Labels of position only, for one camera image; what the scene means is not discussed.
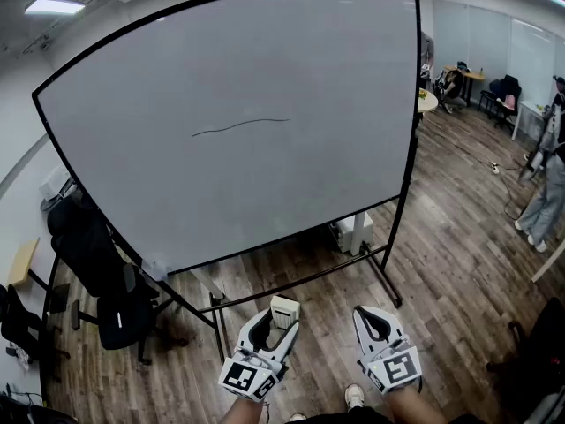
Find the white plastic box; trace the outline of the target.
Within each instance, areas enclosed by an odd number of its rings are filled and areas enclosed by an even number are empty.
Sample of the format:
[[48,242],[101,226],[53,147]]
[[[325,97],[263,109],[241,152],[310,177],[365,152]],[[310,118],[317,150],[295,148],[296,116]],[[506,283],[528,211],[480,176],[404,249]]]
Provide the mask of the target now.
[[50,211],[63,198],[73,193],[76,188],[76,181],[70,172],[63,165],[58,165],[49,173],[39,187],[42,197],[40,211]]

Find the wooden desk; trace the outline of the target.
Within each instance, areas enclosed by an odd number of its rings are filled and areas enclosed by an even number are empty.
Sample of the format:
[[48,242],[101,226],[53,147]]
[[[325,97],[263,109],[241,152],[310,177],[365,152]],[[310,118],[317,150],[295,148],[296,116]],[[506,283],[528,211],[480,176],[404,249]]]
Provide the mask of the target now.
[[[445,66],[444,71],[450,70],[450,69],[455,69],[455,68],[456,68],[456,66]],[[471,72],[467,68],[467,72],[464,74],[464,77],[465,77],[465,79],[464,79],[464,82],[463,82],[463,88],[462,88],[460,96],[466,101],[467,106],[468,106],[471,102],[471,93],[472,93],[474,82],[475,81],[484,81],[486,79],[486,76],[483,72]]]

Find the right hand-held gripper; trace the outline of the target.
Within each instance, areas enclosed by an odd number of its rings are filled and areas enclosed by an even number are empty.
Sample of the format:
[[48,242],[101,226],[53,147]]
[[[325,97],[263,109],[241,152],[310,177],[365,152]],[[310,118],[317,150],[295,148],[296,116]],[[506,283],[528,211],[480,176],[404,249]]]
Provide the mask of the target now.
[[[353,321],[358,343],[364,354],[358,364],[381,395],[418,382],[422,376],[418,349],[402,337],[398,318],[377,307],[356,306]],[[376,343],[388,343],[376,350]]]

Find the tall black office chair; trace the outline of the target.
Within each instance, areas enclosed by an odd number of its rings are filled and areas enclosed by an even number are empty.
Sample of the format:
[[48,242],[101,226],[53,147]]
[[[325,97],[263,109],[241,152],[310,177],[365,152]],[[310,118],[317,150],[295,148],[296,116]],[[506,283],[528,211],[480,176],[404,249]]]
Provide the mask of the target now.
[[151,365],[144,350],[156,325],[158,292],[117,251],[103,219],[96,210],[68,196],[49,212],[48,229],[56,254],[96,299],[95,316],[81,311],[77,299],[72,302],[72,329],[77,331],[82,322],[90,322],[98,328],[104,349],[136,344],[139,362]]

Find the white cloth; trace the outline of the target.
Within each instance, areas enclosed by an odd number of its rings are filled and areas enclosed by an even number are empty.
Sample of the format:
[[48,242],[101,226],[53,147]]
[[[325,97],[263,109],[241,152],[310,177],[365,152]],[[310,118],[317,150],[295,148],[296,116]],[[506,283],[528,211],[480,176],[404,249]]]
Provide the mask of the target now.
[[33,362],[27,352],[16,344],[10,343],[6,347],[6,353],[17,360],[24,371],[28,371],[30,364]]

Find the black-framed whiteboard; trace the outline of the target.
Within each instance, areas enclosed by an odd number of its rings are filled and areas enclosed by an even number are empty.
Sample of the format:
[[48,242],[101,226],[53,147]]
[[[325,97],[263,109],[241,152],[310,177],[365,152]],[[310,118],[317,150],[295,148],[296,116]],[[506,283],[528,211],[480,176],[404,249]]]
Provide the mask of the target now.
[[401,192],[419,0],[190,0],[84,50],[33,100],[155,279]]

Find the person's left forearm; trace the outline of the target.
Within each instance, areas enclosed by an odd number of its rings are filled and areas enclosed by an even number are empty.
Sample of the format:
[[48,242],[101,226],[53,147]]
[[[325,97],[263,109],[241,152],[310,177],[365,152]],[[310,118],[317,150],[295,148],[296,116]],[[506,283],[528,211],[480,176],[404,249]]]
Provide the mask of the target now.
[[253,402],[245,397],[237,397],[221,418],[220,424],[260,424],[260,417],[265,410],[265,402]]

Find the beige whiteboard eraser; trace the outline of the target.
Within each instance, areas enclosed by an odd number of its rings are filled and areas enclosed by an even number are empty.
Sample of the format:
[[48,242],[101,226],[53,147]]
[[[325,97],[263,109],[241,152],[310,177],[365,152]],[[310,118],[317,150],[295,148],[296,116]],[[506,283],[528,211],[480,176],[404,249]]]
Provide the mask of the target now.
[[284,296],[275,295],[270,302],[273,323],[277,329],[286,330],[299,320],[300,304]]

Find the small black office chair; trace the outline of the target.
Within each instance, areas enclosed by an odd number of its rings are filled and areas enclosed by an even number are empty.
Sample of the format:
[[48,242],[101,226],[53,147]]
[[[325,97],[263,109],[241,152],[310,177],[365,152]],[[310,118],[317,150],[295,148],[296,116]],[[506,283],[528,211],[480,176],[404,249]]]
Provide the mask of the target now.
[[56,355],[71,358],[71,355],[56,347],[55,336],[62,329],[49,328],[35,313],[22,304],[12,285],[0,284],[0,335],[9,343],[18,345],[27,352],[33,361],[51,361]]

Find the white table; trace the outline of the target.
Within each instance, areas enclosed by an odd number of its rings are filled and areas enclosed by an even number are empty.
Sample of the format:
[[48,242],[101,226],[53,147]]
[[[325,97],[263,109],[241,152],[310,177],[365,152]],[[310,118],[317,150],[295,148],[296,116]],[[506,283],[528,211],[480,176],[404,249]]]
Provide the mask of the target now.
[[545,131],[546,120],[543,118],[544,107],[530,101],[520,101],[517,106],[516,122],[512,132],[512,140],[522,131],[526,136],[539,141]]

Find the small wooden side table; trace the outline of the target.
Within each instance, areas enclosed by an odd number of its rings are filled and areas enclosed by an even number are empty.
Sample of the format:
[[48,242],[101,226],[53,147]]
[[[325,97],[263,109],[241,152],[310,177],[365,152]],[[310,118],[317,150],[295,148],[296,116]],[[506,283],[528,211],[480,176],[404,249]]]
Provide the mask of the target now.
[[36,238],[19,247],[8,274],[7,284],[16,287],[24,284],[28,278],[32,278],[45,291],[47,313],[63,313],[67,307],[70,285],[48,285],[31,268],[39,242],[40,239]]

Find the black chair with pink item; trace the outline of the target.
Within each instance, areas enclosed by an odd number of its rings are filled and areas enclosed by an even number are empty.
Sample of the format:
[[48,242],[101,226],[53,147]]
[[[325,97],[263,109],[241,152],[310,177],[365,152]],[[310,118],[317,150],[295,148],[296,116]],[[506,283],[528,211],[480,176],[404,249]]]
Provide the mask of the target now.
[[495,120],[495,126],[507,126],[513,129],[511,121],[518,113],[518,99],[522,93],[519,82],[513,76],[506,75],[489,84],[487,90],[480,92],[479,110],[484,110],[488,119]]

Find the person's right forearm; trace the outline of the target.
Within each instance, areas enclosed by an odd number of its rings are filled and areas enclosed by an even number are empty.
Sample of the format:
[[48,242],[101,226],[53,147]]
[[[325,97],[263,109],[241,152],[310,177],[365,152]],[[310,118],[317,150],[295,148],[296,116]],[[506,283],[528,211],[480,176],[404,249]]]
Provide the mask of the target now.
[[446,417],[435,409],[414,386],[393,390],[384,396],[395,424],[448,424]]

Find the white vented box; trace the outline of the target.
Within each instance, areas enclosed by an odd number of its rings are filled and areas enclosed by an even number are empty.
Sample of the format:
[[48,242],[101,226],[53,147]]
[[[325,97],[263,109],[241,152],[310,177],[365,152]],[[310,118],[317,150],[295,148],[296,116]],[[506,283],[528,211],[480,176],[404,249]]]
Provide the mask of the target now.
[[[342,253],[350,251],[352,235],[354,232],[355,216],[348,216],[342,220],[331,223],[328,228],[334,236],[335,242]],[[369,246],[373,243],[373,227],[372,218],[365,213],[363,230],[361,231],[361,243]]]

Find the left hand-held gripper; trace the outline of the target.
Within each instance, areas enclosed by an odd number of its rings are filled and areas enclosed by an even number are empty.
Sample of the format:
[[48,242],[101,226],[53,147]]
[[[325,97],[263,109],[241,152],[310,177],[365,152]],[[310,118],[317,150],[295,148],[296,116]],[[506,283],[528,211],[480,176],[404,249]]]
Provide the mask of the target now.
[[222,366],[218,384],[229,392],[252,401],[264,401],[279,383],[288,367],[283,363],[298,337],[299,321],[294,321],[272,349],[268,348],[271,309],[257,313],[240,330],[239,345]]

